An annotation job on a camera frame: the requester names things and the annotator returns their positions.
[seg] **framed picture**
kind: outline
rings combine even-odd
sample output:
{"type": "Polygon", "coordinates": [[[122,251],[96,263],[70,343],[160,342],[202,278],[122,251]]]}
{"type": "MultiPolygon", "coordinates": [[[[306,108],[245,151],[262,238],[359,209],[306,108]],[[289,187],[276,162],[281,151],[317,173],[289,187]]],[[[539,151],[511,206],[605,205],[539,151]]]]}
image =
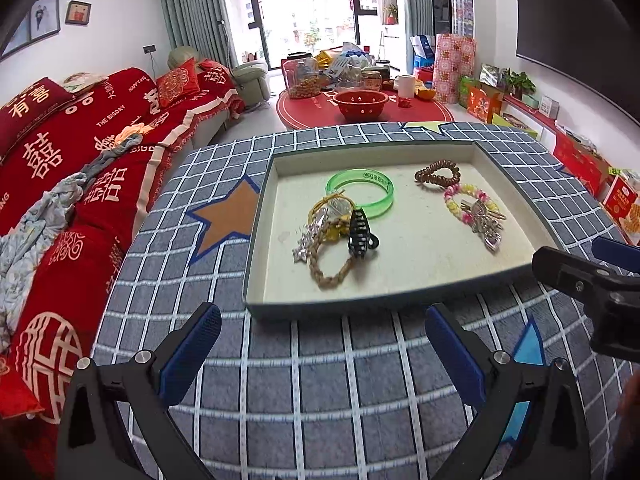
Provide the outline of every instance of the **framed picture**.
{"type": "Polygon", "coordinates": [[[38,0],[31,7],[31,41],[43,40],[60,32],[58,0],[38,0]]]}
{"type": "Polygon", "coordinates": [[[0,56],[4,59],[31,43],[44,40],[60,32],[60,4],[59,0],[38,0],[33,4],[29,13],[20,22],[11,41],[0,56]]]}
{"type": "Polygon", "coordinates": [[[88,25],[90,14],[91,4],[72,0],[69,2],[68,9],[66,10],[65,23],[71,25],[88,25]]]}

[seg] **braided brown hair tie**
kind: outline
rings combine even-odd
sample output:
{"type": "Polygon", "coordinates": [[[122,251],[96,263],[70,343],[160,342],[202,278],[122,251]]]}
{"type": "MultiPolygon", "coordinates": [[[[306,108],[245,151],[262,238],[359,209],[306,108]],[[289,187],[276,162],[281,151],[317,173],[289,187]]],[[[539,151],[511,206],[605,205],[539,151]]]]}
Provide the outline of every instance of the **braided brown hair tie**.
{"type": "Polygon", "coordinates": [[[318,286],[320,286],[320,288],[332,288],[340,285],[347,277],[347,274],[356,261],[356,257],[351,254],[338,274],[336,274],[335,276],[331,276],[330,278],[326,278],[322,270],[320,270],[320,268],[318,267],[318,249],[320,245],[326,240],[326,232],[331,228],[337,228],[341,232],[348,232],[349,224],[349,220],[344,220],[342,218],[337,218],[335,220],[332,220],[331,222],[327,222],[318,231],[318,234],[314,237],[313,242],[311,243],[311,247],[309,247],[309,269],[311,270],[311,276],[314,280],[316,280],[316,283],[318,284],[318,286]]]}
{"type": "Polygon", "coordinates": [[[418,171],[415,174],[415,179],[422,184],[428,182],[436,186],[449,187],[460,182],[460,168],[456,166],[455,162],[451,162],[450,160],[439,160],[438,162],[428,165],[423,170],[418,171]],[[445,168],[451,170],[451,178],[434,174],[436,171],[444,170],[445,168]]]}

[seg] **metal screw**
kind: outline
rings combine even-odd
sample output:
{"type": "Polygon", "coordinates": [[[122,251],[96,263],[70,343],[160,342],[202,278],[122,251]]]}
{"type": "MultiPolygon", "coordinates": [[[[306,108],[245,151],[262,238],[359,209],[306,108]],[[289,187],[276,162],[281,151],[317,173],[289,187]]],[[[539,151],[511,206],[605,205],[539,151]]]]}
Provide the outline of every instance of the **metal screw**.
{"type": "Polygon", "coordinates": [[[141,350],[136,354],[136,362],[143,365],[151,361],[151,352],[149,350],[141,350]]]}
{"type": "Polygon", "coordinates": [[[507,352],[503,352],[502,350],[498,350],[494,352],[494,361],[498,364],[505,365],[509,361],[511,361],[511,356],[507,354],[507,352]]]}
{"type": "Polygon", "coordinates": [[[625,297],[619,292],[612,292],[609,294],[609,297],[614,303],[623,303],[625,301],[625,297]]]}
{"type": "Polygon", "coordinates": [[[558,368],[558,370],[562,370],[563,372],[571,369],[571,366],[569,365],[569,361],[567,361],[563,357],[559,357],[555,359],[554,364],[556,365],[556,368],[558,368]]]}
{"type": "Polygon", "coordinates": [[[91,359],[89,359],[88,357],[83,357],[81,359],[78,359],[78,362],[76,363],[76,368],[78,370],[86,370],[90,364],[91,364],[91,359]]]}

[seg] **green bangle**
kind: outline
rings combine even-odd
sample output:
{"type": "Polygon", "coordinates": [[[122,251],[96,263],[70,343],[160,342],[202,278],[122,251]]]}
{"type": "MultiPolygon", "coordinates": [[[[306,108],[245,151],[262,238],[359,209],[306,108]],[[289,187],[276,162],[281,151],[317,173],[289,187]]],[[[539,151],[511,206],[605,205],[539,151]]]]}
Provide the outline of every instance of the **green bangle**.
{"type": "Polygon", "coordinates": [[[382,200],[370,204],[358,204],[357,207],[364,210],[367,218],[380,216],[389,209],[394,202],[394,183],[383,173],[375,170],[345,170],[336,173],[326,183],[326,194],[337,192],[345,184],[352,182],[368,182],[385,190],[386,196],[382,200]]]}

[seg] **orange star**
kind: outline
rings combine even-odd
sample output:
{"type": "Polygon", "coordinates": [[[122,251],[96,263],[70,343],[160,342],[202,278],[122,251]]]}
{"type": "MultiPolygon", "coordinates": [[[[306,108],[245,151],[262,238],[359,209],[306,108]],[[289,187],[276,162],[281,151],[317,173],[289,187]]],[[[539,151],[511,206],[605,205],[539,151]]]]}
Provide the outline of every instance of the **orange star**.
{"type": "Polygon", "coordinates": [[[190,265],[230,238],[251,237],[259,193],[260,188],[245,175],[224,198],[187,211],[187,215],[205,225],[190,265]]]}

